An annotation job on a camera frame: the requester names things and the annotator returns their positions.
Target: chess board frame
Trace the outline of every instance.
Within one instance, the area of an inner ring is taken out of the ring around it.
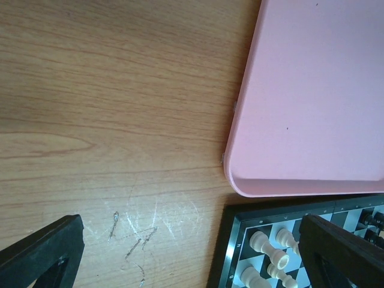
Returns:
[[[207,287],[231,288],[248,227],[384,204],[384,194],[296,197],[225,207]]]

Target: pink plastic tray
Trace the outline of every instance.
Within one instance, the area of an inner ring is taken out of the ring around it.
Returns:
[[[224,166],[247,197],[384,191],[384,1],[263,0]]]

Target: black chess piece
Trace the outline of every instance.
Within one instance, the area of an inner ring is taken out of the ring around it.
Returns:
[[[381,226],[381,222],[379,222],[378,220],[376,220],[371,213],[367,213],[367,214],[364,214],[364,215],[361,215],[362,217],[360,218],[360,223],[362,223],[363,225],[365,226],[368,226],[368,225],[372,225],[372,226],[375,226],[375,227],[379,227]]]
[[[379,229],[381,231],[384,230],[384,214],[380,212],[376,212],[373,218],[376,220],[376,222],[379,223]]]
[[[365,233],[364,239],[380,247],[381,249],[384,249],[384,239],[380,237],[378,234],[376,234],[374,231],[368,229],[367,232]]]

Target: wooden table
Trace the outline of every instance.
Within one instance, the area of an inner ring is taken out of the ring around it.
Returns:
[[[259,6],[0,1],[0,249],[80,214],[76,287],[205,286]]]

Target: white chess piece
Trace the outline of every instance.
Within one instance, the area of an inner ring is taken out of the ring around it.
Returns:
[[[289,230],[282,228],[276,235],[276,242],[284,247],[292,248],[293,252],[300,256],[299,242],[295,241],[292,233]]]
[[[275,249],[269,243],[268,237],[261,231],[257,231],[250,239],[250,246],[257,252],[267,254],[271,263],[278,269],[284,269],[288,265],[289,256],[281,249]]]
[[[247,288],[271,288],[270,283],[261,277],[253,266],[243,271],[240,280]]]
[[[269,264],[266,271],[272,278],[280,279],[285,288],[298,288],[297,281],[291,275],[285,274],[283,270],[277,269],[273,264]]]

